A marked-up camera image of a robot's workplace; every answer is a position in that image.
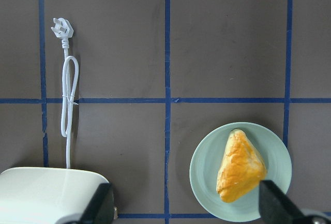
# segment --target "square tile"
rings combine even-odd
[[[170,224],[231,224],[233,222],[221,220],[218,218],[211,218],[211,219],[171,219]],[[245,224],[264,224],[261,219],[254,220],[254,221],[247,221],[244,222]]]
[[[293,0],[291,97],[331,97],[330,16],[330,0]]]
[[[72,166],[114,185],[119,213],[164,211],[164,104],[79,105]]]
[[[38,0],[1,0],[0,9],[0,98],[40,98]]]
[[[329,212],[331,104],[291,104],[288,148],[292,158],[289,197],[299,208]]]
[[[74,29],[81,98],[164,97],[164,0],[45,0],[48,97],[62,95],[60,17]]]
[[[206,213],[196,200],[189,179],[192,155],[212,130],[232,122],[253,122],[282,139],[283,104],[177,103],[171,110],[169,201],[171,213]]]
[[[173,97],[283,97],[287,0],[171,0]]]
[[[0,173],[43,166],[41,105],[0,104]]]

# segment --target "golden crust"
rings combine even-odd
[[[266,175],[267,170],[259,151],[242,130],[232,130],[217,175],[216,191],[222,201],[237,200],[258,186]]]

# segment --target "power plug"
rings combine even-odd
[[[57,38],[68,39],[72,37],[73,29],[69,21],[63,18],[54,18],[53,22],[55,23],[55,27],[51,27],[51,30],[55,33]]]

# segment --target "plug prongs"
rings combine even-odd
[[[57,18],[53,18],[53,22],[54,22],[54,24],[58,24],[58,25],[61,25],[62,26],[62,21],[60,21]]]
[[[54,33],[56,33],[56,34],[58,34],[58,33],[60,32],[58,29],[56,29],[56,28],[54,28],[54,27],[51,27],[51,30],[52,30]]]

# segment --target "grid line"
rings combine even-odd
[[[331,212],[322,212],[331,216]],[[213,219],[217,218],[212,214],[118,214],[120,219]]]
[[[170,154],[171,123],[171,84],[170,84],[170,7],[171,0],[164,0],[164,85],[165,85],[165,124],[164,124],[164,214],[165,224],[169,223],[168,162]]]
[[[165,98],[79,98],[76,103],[165,103]],[[36,98],[0,98],[0,104],[43,104]],[[62,103],[62,98],[47,98],[47,104]],[[172,97],[176,103],[285,103],[285,98]],[[331,103],[331,98],[290,98],[289,103]]]
[[[44,30],[44,0],[38,0],[39,5],[39,57],[40,57],[40,90],[41,90],[41,122],[43,166],[48,167],[48,137],[47,137],[47,92],[46,92],[46,57]]]
[[[283,121],[283,143],[286,147],[288,146],[289,118],[290,118],[292,9],[293,9],[293,0],[288,0],[288,5],[287,5],[287,29],[286,29],[286,34],[287,35],[286,35],[284,121]]]

